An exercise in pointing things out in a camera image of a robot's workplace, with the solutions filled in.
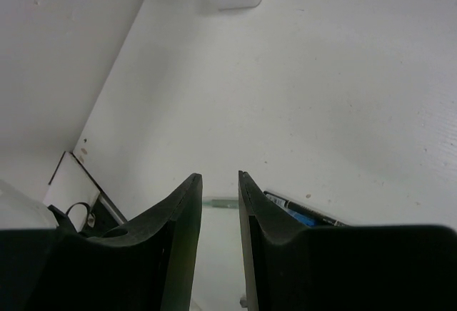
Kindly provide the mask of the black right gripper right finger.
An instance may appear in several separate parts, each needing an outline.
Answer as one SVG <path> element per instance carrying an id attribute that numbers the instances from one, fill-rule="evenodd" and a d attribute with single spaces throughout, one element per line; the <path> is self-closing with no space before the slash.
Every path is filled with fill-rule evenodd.
<path id="1" fill-rule="evenodd" d="M 238 175 L 249 310 L 454 310 L 456 232 L 305 225 Z"/>

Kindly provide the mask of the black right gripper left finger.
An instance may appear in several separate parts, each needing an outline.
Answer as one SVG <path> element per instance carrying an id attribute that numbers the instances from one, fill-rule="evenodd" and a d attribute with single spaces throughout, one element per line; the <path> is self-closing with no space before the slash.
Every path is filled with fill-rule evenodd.
<path id="1" fill-rule="evenodd" d="M 100 237 L 68 228 L 1 231 L 3 310 L 188 310 L 203 179 Z"/>

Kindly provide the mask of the green clear gel pen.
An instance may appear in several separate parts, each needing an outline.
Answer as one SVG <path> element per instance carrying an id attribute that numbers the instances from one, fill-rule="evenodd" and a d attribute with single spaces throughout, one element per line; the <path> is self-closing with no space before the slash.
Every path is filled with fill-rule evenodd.
<path id="1" fill-rule="evenodd" d="M 238 209 L 236 198 L 204 198 L 202 206 L 207 208 Z"/>

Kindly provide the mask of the black thin pen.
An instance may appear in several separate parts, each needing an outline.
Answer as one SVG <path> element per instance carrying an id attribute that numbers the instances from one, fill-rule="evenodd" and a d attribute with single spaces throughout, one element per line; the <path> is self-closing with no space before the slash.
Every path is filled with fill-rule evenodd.
<path id="1" fill-rule="evenodd" d="M 280 195 L 277 195 L 275 193 L 272 193 L 270 191 L 265 190 L 264 195 L 273 203 L 275 203 L 278 207 L 280 207 L 282 210 L 285 212 L 287 210 L 293 210 L 296 211 L 297 213 L 300 213 L 302 215 L 306 215 L 310 218 L 313 218 L 316 220 L 316 225 L 314 227 L 318 226 L 334 226 L 334 227 L 341 227 L 341 226 L 347 226 L 347 224 L 341 222 L 340 220 L 337 220 L 335 218 L 332 218 L 331 216 L 324 215 L 323 213 L 313 210 L 311 208 L 307 208 L 305 206 L 302 206 L 296 202 L 293 202 L 292 200 L 289 200 L 285 197 L 282 197 Z"/>

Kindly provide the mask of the blue clear gel pen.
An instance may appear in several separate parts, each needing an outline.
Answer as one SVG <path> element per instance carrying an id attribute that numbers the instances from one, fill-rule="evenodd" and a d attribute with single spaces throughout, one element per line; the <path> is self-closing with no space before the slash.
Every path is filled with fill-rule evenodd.
<path id="1" fill-rule="evenodd" d="M 287 210 L 286 211 L 292 218 L 296 219 L 300 223 L 308 226 L 308 227 L 313 227 L 316 225 L 316 220 L 313 218 L 310 218 L 306 215 L 302 215 L 300 213 L 297 213 L 296 211 L 293 210 Z"/>

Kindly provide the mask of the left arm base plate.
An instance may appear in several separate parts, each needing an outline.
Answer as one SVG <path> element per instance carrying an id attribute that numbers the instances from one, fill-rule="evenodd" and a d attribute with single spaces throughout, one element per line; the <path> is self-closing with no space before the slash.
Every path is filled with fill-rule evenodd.
<path id="1" fill-rule="evenodd" d="M 127 219 L 70 152 L 62 154 L 44 204 L 54 206 L 84 235 L 101 236 Z"/>

